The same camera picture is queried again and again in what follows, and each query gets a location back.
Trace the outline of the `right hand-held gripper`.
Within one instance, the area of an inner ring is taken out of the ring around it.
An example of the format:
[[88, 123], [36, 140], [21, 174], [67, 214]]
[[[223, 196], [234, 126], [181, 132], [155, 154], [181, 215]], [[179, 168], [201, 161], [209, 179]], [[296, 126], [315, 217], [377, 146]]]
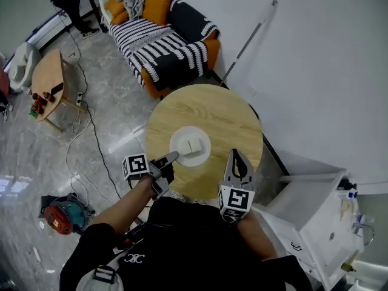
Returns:
[[[232, 149], [229, 153], [224, 180], [219, 184], [218, 201], [221, 217], [225, 222], [234, 223], [243, 219], [250, 211], [253, 203], [255, 192], [242, 187], [233, 187], [226, 185], [227, 182], [234, 182], [235, 175], [235, 153], [236, 149]], [[237, 150], [238, 157], [236, 165], [241, 182], [251, 182], [253, 176], [253, 166], [243, 152]]]

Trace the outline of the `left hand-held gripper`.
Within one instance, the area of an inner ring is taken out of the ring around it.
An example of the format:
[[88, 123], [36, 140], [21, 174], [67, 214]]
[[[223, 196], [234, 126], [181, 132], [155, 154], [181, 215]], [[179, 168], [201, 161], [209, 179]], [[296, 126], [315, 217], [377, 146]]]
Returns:
[[169, 184], [174, 180], [173, 162], [178, 158], [177, 151], [150, 161], [145, 153], [126, 156], [122, 162], [124, 179], [130, 182], [140, 180], [144, 175], [151, 176], [155, 199], [159, 199], [170, 190]]

